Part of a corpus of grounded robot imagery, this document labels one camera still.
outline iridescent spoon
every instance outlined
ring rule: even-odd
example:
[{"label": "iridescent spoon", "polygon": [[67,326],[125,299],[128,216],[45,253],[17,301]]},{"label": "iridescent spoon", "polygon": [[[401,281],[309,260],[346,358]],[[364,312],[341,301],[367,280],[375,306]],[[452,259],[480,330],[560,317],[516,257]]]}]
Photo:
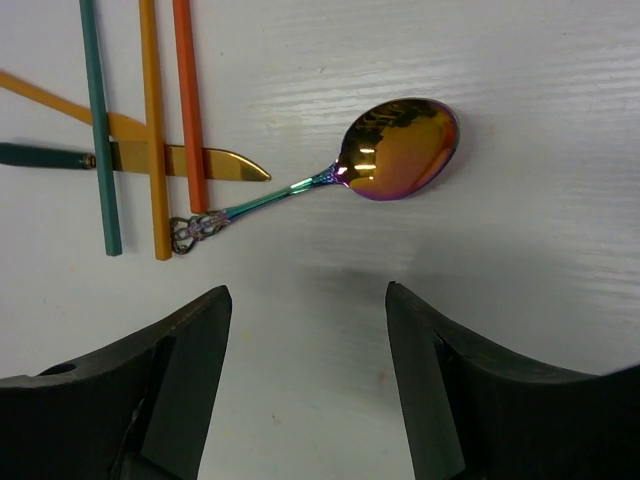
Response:
[{"label": "iridescent spoon", "polygon": [[236,207],[172,218],[173,251],[188,253],[249,212],[324,185],[342,184],[371,200],[406,197],[442,170],[459,136],[455,114],[443,103],[404,98],[378,105],[349,127],[337,160],[319,174]]}]

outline ornate spoon handle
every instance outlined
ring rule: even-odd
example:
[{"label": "ornate spoon handle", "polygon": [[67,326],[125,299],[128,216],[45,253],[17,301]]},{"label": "ornate spoon handle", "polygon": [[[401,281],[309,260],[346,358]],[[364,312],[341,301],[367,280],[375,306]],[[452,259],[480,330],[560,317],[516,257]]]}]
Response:
[{"label": "ornate spoon handle", "polygon": [[334,174],[334,165],[323,170],[313,177],[306,178],[301,182],[278,190],[276,192],[257,198],[242,205],[224,208],[222,210],[212,210],[200,215],[193,215],[190,218],[172,217],[169,220],[171,228],[171,249],[178,255],[189,253],[196,243],[205,240],[218,233],[220,230],[235,222],[240,217],[247,215],[262,207],[297,195],[313,188],[324,185],[339,183]]}]

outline orange chopstick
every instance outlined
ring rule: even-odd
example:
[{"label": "orange chopstick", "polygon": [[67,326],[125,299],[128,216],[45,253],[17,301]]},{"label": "orange chopstick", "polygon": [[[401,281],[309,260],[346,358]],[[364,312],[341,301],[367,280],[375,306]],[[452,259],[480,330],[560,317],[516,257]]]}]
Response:
[{"label": "orange chopstick", "polygon": [[173,0],[173,19],[176,29],[189,202],[193,213],[205,213],[209,210],[209,194],[202,156],[202,124],[189,0]]}]

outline white wooden surface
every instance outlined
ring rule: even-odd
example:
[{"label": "white wooden surface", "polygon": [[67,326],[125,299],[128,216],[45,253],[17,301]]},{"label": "white wooden surface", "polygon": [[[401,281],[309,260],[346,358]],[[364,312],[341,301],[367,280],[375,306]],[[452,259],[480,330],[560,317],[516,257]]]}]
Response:
[{"label": "white wooden surface", "polygon": [[[182,141],[171,2],[158,0],[167,139]],[[267,168],[213,204],[315,173],[367,108],[427,96],[459,153],[394,203],[341,187],[153,259],[146,177],[0,167],[0,375],[36,374],[227,284],[231,338],[201,478],[412,479],[385,329],[389,280],[520,353],[640,361],[637,0],[193,0],[207,145]],[[137,2],[99,1],[109,105],[144,120]],[[0,65],[88,104],[78,2],[4,0]],[[85,125],[0,91],[0,140],[91,148]],[[171,182],[187,214],[186,180]]]}]

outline knife handle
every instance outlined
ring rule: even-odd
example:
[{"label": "knife handle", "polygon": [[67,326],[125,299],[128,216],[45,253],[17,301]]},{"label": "knife handle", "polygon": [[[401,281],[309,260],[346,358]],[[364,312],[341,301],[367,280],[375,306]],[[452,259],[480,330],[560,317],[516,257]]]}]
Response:
[{"label": "knife handle", "polygon": [[92,153],[0,143],[0,164],[16,167],[91,170],[96,168],[96,157]]}]

